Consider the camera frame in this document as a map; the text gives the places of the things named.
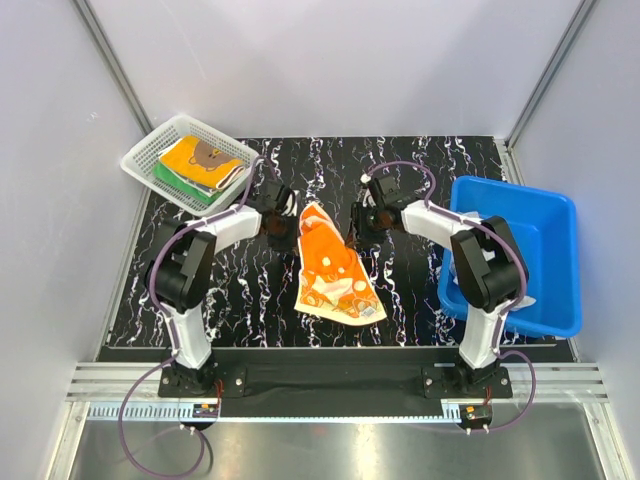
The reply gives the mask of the orange floral towel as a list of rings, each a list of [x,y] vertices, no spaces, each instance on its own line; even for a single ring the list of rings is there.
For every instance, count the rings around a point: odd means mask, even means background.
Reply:
[[[299,217],[301,267],[295,310],[347,326],[366,326],[386,311],[357,252],[316,202]]]

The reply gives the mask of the brown yellow towel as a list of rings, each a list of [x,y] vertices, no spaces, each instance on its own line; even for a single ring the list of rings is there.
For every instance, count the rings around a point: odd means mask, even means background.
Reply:
[[[243,160],[227,154],[206,141],[191,135],[182,137],[171,146],[162,150],[158,154],[158,158],[159,161],[164,162],[170,168],[176,171],[182,171],[184,175],[186,175],[188,164],[213,169],[214,167],[222,166],[226,162],[236,160],[242,162],[245,166]]]

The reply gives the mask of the green microfiber towel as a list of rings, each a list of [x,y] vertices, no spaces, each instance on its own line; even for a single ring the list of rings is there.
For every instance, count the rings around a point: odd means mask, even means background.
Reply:
[[[222,166],[214,167],[213,169],[196,166],[195,164],[188,164],[186,175],[184,175],[182,171],[176,171],[170,168],[162,161],[158,161],[153,168],[153,174],[156,178],[205,205],[211,205],[245,171],[246,167],[244,164],[236,160],[226,162]],[[173,173],[183,175],[206,186],[220,189],[222,193],[214,195],[213,197],[202,195],[198,191],[176,179],[173,176]]]

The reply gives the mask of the grey white towel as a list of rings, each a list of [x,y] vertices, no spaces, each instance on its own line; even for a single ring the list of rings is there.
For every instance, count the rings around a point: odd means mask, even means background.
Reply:
[[[508,222],[500,216],[463,220],[451,237],[459,289],[467,302],[489,313],[526,294],[529,270]]]

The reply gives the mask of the blue white patterned towel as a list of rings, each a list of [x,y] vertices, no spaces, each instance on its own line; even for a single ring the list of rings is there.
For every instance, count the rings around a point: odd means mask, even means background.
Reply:
[[[205,195],[207,197],[213,197],[214,195],[219,195],[222,193],[222,191],[220,189],[216,189],[216,188],[212,188],[209,186],[206,186],[204,184],[195,182],[183,175],[177,174],[177,173],[173,173],[173,176],[180,180],[182,183],[184,183],[185,185],[189,186],[190,188],[198,191],[199,193],[201,193],[202,195]]]

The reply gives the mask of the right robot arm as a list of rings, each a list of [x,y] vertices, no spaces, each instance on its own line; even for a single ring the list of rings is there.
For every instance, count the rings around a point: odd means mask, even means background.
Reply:
[[[507,221],[452,212],[402,193],[391,175],[363,174],[363,198],[351,206],[353,242],[380,243],[390,230],[423,237],[451,253],[458,287],[467,301],[463,339],[444,387],[486,396],[500,368],[507,316],[526,293],[528,270]]]

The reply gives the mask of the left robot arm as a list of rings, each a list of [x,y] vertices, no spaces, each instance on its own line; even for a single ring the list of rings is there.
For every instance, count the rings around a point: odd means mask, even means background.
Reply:
[[[159,308],[171,342],[161,362],[161,397],[213,396],[223,389],[203,320],[215,256],[264,235],[275,251],[297,245],[300,192],[270,180],[242,204],[189,223],[161,225],[146,260],[145,287]]]

